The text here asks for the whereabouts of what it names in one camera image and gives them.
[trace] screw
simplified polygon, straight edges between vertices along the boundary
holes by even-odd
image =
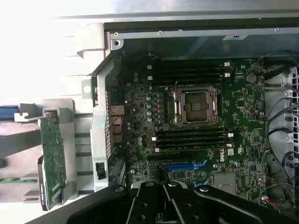
[[[200,190],[201,192],[208,192],[208,191],[209,191],[209,189],[206,188],[206,187],[201,187],[199,190]]]
[[[169,182],[168,183],[168,186],[170,186],[170,187],[175,187],[177,185],[177,183],[175,183],[175,182]]]
[[[147,182],[147,183],[145,184],[145,186],[146,186],[146,187],[152,187],[152,186],[154,186],[154,183],[153,183],[153,182]]]
[[[116,188],[116,189],[114,189],[114,191],[115,192],[122,192],[124,190],[124,188],[123,187],[120,187],[120,188]]]

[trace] cpu socket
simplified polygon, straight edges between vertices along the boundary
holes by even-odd
[[[174,119],[177,126],[205,126],[219,122],[217,94],[220,90],[208,87],[176,89],[170,92],[174,98]]]

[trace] chip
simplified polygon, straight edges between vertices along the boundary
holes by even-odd
[[[244,108],[245,107],[245,100],[239,99],[237,100],[237,108]]]
[[[250,170],[251,170],[251,171],[256,171],[256,165],[252,165],[252,166],[250,166]]]

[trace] metal frame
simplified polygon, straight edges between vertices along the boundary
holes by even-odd
[[[299,28],[257,28],[257,29],[218,29],[218,30],[182,30],[114,33],[110,34],[111,40],[141,39],[141,38],[166,38],[166,37],[194,37],[194,36],[227,36],[227,35],[269,35],[269,34],[298,34]]]

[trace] pcie slot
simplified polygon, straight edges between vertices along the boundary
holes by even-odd
[[[176,171],[176,170],[197,170],[200,167],[206,164],[207,160],[204,160],[203,163],[192,162],[192,163],[180,163],[180,164],[167,164],[165,167],[168,171]]]

